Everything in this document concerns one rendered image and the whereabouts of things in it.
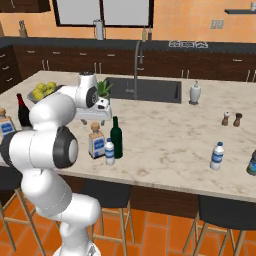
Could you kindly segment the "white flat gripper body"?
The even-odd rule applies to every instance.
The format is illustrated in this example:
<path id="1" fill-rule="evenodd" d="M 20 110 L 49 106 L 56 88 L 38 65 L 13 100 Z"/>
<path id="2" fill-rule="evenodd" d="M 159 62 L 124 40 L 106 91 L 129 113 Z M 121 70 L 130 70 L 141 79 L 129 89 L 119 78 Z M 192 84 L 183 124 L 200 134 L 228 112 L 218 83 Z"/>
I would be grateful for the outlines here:
<path id="1" fill-rule="evenodd" d="M 76 119 L 80 120 L 99 120 L 109 121 L 112 119 L 112 109 L 81 109 L 78 108 L 76 112 Z"/>

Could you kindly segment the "green glass bottle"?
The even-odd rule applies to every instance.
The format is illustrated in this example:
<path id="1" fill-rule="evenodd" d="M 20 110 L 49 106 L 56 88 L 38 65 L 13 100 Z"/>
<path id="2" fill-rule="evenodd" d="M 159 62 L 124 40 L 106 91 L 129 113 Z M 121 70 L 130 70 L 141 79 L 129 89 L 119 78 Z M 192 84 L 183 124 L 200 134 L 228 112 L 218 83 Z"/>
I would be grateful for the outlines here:
<path id="1" fill-rule="evenodd" d="M 114 157 L 120 159 L 123 156 L 122 130 L 118 125 L 118 117 L 113 117 L 113 127 L 110 131 L 111 141 L 114 144 Z"/>

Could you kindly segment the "green potted plant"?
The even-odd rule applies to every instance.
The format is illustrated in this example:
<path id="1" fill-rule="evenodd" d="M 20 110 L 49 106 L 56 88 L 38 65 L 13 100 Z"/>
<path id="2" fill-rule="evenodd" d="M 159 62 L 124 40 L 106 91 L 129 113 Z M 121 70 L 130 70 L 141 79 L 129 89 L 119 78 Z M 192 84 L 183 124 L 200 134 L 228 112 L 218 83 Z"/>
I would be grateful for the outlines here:
<path id="1" fill-rule="evenodd" d="M 108 99 L 110 97 L 110 89 L 112 84 L 108 85 L 107 80 L 98 83 L 98 95 L 102 98 Z"/>

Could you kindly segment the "small plastic water bottle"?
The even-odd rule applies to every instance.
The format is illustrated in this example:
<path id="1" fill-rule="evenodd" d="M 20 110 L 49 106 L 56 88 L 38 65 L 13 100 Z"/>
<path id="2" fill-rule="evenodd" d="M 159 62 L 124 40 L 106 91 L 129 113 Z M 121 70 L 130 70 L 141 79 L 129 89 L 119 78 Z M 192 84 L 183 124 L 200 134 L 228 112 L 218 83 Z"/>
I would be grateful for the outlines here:
<path id="1" fill-rule="evenodd" d="M 105 162 L 107 165 L 113 165 L 115 163 L 114 144 L 110 138 L 105 143 Z"/>
<path id="2" fill-rule="evenodd" d="M 211 156 L 211 161 L 210 161 L 210 168 L 212 170 L 217 171 L 220 169 L 223 155 L 224 155 L 223 143 L 218 142 L 216 147 L 212 151 L 212 156 Z"/>

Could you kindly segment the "grey fruit bowl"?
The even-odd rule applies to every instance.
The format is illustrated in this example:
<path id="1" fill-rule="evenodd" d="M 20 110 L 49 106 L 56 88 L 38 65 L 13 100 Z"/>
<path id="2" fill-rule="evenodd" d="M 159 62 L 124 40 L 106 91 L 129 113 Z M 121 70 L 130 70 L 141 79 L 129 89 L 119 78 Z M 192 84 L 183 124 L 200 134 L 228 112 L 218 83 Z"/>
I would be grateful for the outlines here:
<path id="1" fill-rule="evenodd" d="M 63 87 L 64 85 L 58 85 L 49 95 L 46 95 L 44 98 L 54 94 L 55 92 L 57 92 L 61 87 Z M 34 104 L 36 104 L 37 102 L 39 102 L 41 99 L 37 100 L 34 98 L 34 96 L 32 95 L 32 91 L 28 93 L 27 98 L 32 101 Z"/>

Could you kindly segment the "dark sink basin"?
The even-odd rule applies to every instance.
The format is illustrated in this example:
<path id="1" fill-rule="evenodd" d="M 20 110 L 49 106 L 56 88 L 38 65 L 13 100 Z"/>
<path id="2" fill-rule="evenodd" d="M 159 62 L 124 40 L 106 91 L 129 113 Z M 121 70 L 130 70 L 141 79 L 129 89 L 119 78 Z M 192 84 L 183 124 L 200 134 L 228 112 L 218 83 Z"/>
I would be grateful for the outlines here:
<path id="1" fill-rule="evenodd" d="M 134 87 L 133 78 L 107 77 L 105 82 L 110 89 L 110 97 L 115 99 L 140 100 L 166 103 L 182 103 L 180 81 L 138 79 Z"/>

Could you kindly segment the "grey arched tap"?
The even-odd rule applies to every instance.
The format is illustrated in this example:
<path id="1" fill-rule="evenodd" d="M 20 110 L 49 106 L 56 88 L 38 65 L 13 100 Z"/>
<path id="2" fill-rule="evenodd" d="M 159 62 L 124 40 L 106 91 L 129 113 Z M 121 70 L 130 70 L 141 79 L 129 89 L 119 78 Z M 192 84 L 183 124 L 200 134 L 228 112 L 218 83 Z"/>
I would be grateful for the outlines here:
<path id="1" fill-rule="evenodd" d="M 134 99 L 138 99 L 138 65 L 143 64 L 143 48 L 142 48 L 142 40 L 137 41 L 135 47 L 135 55 L 134 55 Z"/>

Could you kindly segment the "black seat wooden stool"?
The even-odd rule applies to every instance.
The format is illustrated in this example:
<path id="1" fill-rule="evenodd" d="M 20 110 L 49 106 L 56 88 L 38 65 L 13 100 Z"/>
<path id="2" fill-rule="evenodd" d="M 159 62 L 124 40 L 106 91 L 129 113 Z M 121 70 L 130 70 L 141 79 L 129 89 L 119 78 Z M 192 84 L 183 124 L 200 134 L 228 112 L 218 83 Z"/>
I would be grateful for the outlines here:
<path id="1" fill-rule="evenodd" d="M 128 256 L 126 230 L 130 226 L 132 242 L 135 242 L 130 193 L 132 186 L 128 184 L 86 179 L 81 193 L 96 198 L 101 206 L 100 234 L 94 233 L 94 226 L 90 227 L 92 240 L 106 240 L 120 243 L 124 256 Z M 118 215 L 120 219 L 120 238 L 108 237 L 104 234 L 103 214 Z"/>
<path id="2" fill-rule="evenodd" d="M 218 256 L 222 256 L 228 238 L 231 238 L 233 256 L 239 256 L 246 232 L 256 231 L 256 203 L 199 195 L 198 212 L 183 253 L 192 236 L 196 235 L 193 256 L 198 256 L 207 230 L 224 234 Z"/>
<path id="3" fill-rule="evenodd" d="M 26 197 L 22 194 L 20 187 L 21 180 L 22 174 L 20 172 L 11 167 L 0 166 L 0 219 L 2 220 L 4 229 L 7 233 L 13 251 L 16 251 L 16 246 L 8 225 L 9 222 L 29 226 L 32 230 L 32 233 L 35 237 L 35 240 L 38 244 L 38 247 L 42 255 L 46 256 L 45 250 L 43 248 L 43 245 L 41 243 L 41 240 L 39 238 L 38 232 L 32 219 L 35 213 L 35 209 L 29 210 L 27 207 Z M 13 202 L 15 198 L 18 198 L 18 201 L 20 202 L 20 205 L 26 217 L 25 220 L 15 219 L 7 217 L 5 215 L 5 210 Z"/>

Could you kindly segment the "silver kettle jug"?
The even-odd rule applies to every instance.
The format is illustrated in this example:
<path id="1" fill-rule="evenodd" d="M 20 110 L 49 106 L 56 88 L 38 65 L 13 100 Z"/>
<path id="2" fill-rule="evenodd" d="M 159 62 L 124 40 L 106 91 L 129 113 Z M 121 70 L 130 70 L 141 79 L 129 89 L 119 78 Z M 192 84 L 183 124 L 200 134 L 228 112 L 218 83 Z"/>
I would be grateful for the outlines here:
<path id="1" fill-rule="evenodd" d="M 103 21 L 102 20 L 94 20 L 93 25 L 94 25 L 94 37 L 97 40 L 104 40 L 105 39 L 105 29 L 104 29 Z"/>

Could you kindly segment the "dark brown base cupboards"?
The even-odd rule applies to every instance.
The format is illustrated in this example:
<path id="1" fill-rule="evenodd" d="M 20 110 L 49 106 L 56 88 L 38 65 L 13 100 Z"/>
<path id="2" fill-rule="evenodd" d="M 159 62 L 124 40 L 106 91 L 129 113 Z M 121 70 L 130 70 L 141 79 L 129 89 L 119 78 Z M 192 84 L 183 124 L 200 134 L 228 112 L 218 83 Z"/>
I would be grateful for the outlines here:
<path id="1" fill-rule="evenodd" d="M 43 71 L 134 75 L 135 40 L 0 38 L 0 94 Z M 256 83 L 256 44 L 210 43 L 208 49 L 142 44 L 138 76 Z"/>

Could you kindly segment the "white soap dispenser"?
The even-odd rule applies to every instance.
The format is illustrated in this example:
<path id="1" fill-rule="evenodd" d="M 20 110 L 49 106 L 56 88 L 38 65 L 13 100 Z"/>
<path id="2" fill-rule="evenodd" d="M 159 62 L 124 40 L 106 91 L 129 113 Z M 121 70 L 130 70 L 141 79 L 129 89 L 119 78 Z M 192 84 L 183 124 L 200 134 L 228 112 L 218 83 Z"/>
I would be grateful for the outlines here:
<path id="1" fill-rule="evenodd" d="M 197 105 L 200 95 L 201 95 L 201 87 L 198 85 L 198 82 L 195 82 L 195 84 L 190 87 L 189 103 L 193 105 Z"/>

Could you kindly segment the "black framed window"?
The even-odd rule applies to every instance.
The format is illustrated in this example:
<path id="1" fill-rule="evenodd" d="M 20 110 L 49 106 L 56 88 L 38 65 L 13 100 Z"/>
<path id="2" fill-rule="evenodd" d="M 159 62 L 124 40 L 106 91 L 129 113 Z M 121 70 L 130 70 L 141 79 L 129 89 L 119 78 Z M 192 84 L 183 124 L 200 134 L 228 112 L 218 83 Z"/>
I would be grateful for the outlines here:
<path id="1" fill-rule="evenodd" d="M 154 0 L 52 0 L 58 27 L 152 27 Z"/>

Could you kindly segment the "wooden knife block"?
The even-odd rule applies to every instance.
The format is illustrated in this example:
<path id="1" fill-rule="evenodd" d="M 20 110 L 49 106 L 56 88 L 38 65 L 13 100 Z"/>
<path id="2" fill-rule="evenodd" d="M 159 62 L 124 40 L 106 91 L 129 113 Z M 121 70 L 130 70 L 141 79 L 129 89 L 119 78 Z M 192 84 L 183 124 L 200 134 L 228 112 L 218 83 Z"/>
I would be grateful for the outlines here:
<path id="1" fill-rule="evenodd" d="M 27 33 L 27 29 L 25 27 L 25 23 L 24 23 L 24 20 L 20 20 L 19 21 L 19 34 L 20 34 L 20 37 L 28 37 L 28 33 Z"/>

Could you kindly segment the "hob with white rings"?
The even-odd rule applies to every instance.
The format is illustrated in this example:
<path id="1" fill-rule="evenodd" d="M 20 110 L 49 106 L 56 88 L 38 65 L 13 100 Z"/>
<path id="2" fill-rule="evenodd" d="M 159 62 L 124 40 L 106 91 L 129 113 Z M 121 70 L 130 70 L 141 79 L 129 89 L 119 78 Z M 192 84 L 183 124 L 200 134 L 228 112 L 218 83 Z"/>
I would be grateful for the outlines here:
<path id="1" fill-rule="evenodd" d="M 196 48 L 196 49 L 208 49 L 209 45 L 205 41 L 179 41 L 171 40 L 168 43 L 170 48 Z"/>

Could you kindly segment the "dark wall shelf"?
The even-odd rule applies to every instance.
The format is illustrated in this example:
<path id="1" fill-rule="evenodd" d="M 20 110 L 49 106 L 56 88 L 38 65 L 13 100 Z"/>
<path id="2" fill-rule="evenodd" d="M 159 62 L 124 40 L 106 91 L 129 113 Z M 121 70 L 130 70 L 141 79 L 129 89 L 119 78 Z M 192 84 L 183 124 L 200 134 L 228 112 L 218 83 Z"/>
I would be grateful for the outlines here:
<path id="1" fill-rule="evenodd" d="M 250 9 L 225 9 L 224 12 L 229 15 L 256 15 L 256 10 L 252 11 Z"/>

